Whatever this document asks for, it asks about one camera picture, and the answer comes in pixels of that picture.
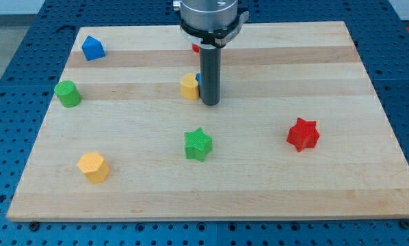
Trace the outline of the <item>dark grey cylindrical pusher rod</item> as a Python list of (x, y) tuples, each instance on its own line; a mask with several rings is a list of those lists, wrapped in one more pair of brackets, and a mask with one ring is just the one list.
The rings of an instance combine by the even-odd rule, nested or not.
[(220, 101), (220, 68), (221, 49), (200, 48), (200, 96), (208, 106)]

